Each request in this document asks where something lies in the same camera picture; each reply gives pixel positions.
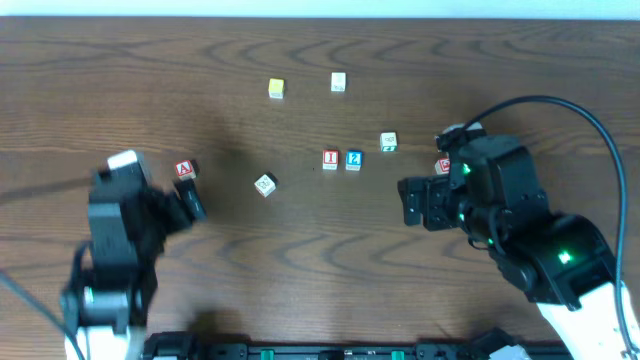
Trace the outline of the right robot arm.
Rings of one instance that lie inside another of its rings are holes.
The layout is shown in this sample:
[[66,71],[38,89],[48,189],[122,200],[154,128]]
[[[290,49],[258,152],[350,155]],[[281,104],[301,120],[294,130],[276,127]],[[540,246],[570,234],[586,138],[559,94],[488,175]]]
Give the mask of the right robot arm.
[[614,255],[590,220],[550,210],[528,149],[482,130],[442,148],[448,173],[398,183],[405,224],[463,231],[538,306],[574,358],[630,358],[623,337],[639,330],[634,318],[618,321]]

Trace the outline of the white block top centre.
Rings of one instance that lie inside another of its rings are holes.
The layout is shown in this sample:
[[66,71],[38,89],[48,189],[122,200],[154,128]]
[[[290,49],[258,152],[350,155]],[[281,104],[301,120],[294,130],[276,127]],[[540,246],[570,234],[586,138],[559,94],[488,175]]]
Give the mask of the white block top centre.
[[332,92],[344,92],[346,90],[347,79],[344,72],[332,72],[330,89]]

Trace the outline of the red letter A block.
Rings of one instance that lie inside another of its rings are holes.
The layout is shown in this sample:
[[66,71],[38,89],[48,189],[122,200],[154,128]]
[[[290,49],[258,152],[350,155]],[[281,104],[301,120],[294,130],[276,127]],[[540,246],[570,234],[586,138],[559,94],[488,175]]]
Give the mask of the red letter A block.
[[192,180],[197,177],[196,167],[190,160],[184,160],[176,163],[175,172],[180,180]]

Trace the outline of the blue number 2 block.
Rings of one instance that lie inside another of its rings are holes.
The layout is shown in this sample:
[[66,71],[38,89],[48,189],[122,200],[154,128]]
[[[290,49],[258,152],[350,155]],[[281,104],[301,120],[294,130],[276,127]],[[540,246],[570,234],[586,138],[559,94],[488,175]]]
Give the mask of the blue number 2 block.
[[361,151],[350,150],[346,152],[345,169],[347,171],[360,171],[363,163]]

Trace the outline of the red block right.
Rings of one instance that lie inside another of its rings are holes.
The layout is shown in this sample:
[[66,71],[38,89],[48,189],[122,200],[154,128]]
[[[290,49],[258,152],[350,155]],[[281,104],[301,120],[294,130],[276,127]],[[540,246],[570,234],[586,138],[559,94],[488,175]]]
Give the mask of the red block right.
[[437,175],[445,175],[450,171],[450,160],[448,158],[439,159],[435,163],[435,170]]

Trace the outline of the red letter I block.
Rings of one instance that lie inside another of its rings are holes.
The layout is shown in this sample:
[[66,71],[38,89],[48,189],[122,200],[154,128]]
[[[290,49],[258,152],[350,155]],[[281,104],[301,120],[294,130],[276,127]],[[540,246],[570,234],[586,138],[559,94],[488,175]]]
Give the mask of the red letter I block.
[[322,153],[322,169],[323,170],[337,170],[339,165],[339,151],[338,150],[324,150]]

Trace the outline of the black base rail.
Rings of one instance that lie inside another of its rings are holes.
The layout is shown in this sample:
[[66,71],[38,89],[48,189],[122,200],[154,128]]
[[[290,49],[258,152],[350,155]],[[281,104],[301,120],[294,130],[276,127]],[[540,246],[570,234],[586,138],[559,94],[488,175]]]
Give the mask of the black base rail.
[[571,360],[558,344],[518,343],[495,328],[469,342],[425,341],[408,344],[282,345],[213,343],[186,332],[152,335],[143,360]]

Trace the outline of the yellow wooden block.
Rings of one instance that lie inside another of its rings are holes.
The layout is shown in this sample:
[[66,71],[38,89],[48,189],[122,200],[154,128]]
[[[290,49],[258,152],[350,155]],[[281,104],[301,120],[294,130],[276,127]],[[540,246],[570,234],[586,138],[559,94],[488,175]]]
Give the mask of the yellow wooden block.
[[279,78],[270,78],[268,84],[268,94],[272,99],[283,99],[285,92],[285,81]]

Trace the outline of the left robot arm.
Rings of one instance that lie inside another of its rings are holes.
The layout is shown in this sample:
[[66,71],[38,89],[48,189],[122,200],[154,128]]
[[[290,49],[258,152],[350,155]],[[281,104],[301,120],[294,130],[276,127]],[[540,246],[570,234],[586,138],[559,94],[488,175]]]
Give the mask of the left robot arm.
[[139,358],[166,240],[205,217],[192,179],[165,192],[137,165],[97,173],[88,201],[91,238],[76,250],[60,299],[68,358]]

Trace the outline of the white green-sided block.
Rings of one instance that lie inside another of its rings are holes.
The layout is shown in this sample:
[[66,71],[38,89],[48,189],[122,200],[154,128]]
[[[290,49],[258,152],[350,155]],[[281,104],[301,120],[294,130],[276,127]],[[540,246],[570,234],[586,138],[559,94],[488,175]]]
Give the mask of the white green-sided block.
[[395,152],[398,148],[396,132],[383,132],[380,134],[380,151]]

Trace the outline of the plain wooden block tilted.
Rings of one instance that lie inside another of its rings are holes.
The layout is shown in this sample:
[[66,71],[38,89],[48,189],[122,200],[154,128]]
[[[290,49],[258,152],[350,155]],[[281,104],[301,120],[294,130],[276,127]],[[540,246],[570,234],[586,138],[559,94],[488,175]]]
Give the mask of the plain wooden block tilted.
[[276,181],[267,173],[259,177],[254,186],[263,197],[268,197],[277,188]]

